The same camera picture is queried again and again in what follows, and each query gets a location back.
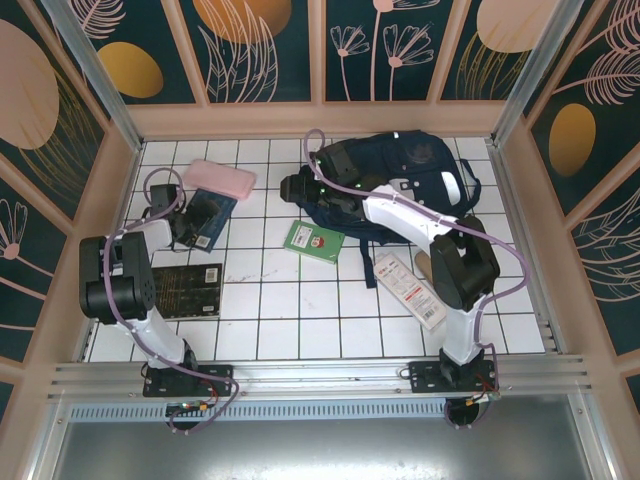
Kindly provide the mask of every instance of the yellow oval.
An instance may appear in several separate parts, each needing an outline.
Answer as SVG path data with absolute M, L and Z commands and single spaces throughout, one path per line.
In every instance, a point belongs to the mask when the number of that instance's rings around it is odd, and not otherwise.
M 0 138 L 23 149 L 47 143 L 60 97 L 49 59 L 31 37 L 0 20 Z
M 529 51 L 536 46 L 557 3 L 558 0 L 482 0 L 476 23 L 478 37 L 496 52 Z
M 156 61 L 140 47 L 113 42 L 98 51 L 104 68 L 120 93 L 149 98 L 160 93 L 164 80 Z
M 591 111 L 570 103 L 558 112 L 549 135 L 551 166 L 563 177 L 578 173 L 596 141 L 596 121 Z
M 289 23 L 291 0 L 194 0 L 202 21 L 217 36 L 233 43 L 255 43 L 260 35 L 249 21 L 245 3 L 256 22 L 262 18 L 275 37 Z

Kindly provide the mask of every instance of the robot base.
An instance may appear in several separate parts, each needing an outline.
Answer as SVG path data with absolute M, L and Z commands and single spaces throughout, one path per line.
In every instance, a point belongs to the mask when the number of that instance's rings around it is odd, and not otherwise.
M 198 372 L 217 377 L 233 378 L 232 365 L 198 365 Z M 178 372 L 173 368 L 147 368 L 142 395 L 144 397 L 210 397 L 209 383 L 219 397 L 231 396 L 231 385 L 224 382 L 208 382 Z
M 484 360 L 484 351 L 466 365 L 452 362 L 440 349 L 440 360 L 409 363 L 409 380 L 413 393 L 479 392 L 482 382 L 495 387 L 493 361 Z

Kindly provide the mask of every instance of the enclosure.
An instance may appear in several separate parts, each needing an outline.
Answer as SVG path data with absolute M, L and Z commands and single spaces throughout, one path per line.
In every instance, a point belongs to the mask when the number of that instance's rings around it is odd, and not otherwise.
M 640 478 L 639 31 L 638 0 L 2 2 L 6 478 Z M 279 189 L 312 128 L 443 138 L 482 184 L 470 213 L 524 254 L 527 289 L 484 313 L 503 398 L 483 424 L 412 393 L 446 320 L 366 288 L 357 240 L 335 265 L 283 248 L 311 221 Z M 83 315 L 78 271 L 82 239 L 141 218 L 150 172 L 196 159 L 257 181 L 211 253 L 151 259 L 223 265 L 219 318 L 168 320 L 240 385 L 192 439 L 143 397 L 131 338 Z M 425 280 L 414 244 L 368 248 Z M 524 272 L 494 251 L 500 293 Z

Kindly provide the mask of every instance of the black book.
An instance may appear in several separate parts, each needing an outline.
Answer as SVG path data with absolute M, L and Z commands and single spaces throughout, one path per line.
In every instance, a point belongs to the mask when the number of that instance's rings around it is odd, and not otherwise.
M 220 317 L 222 264 L 154 268 L 156 307 L 165 319 Z

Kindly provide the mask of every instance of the white tile floor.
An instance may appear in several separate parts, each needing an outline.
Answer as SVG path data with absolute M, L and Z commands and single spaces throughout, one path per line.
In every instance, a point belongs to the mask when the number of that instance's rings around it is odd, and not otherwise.
M 510 243 L 513 236 L 500 189 L 481 138 L 448 138 L 456 159 L 471 161 L 483 183 L 474 213 L 487 231 Z M 184 170 L 196 158 L 235 165 L 256 172 L 258 181 L 249 199 L 236 206 L 228 228 L 212 253 L 158 251 L 153 266 L 223 263 L 224 287 L 218 321 L 172 321 L 200 360 L 274 360 L 415 357 L 436 355 L 446 330 L 443 322 L 424 330 L 385 289 L 367 290 L 358 242 L 345 239 L 337 266 L 300 257 L 282 248 L 294 220 L 305 218 L 295 205 L 279 196 L 280 181 L 296 173 L 302 161 L 301 144 L 291 140 L 221 140 L 151 142 L 127 210 L 137 219 L 146 206 L 144 177 L 157 166 Z M 166 172 L 152 183 L 166 182 Z M 467 175 L 468 185 L 473 185 Z M 416 247 L 373 246 L 379 256 L 393 252 L 422 278 L 415 268 Z M 496 291 L 519 282 L 522 270 L 513 257 L 496 248 L 502 278 Z M 492 341 L 498 353 L 544 352 L 529 295 L 521 291 L 499 299 L 486 310 L 482 339 Z M 86 358 L 92 362 L 138 361 L 142 357 L 122 332 L 98 326 Z

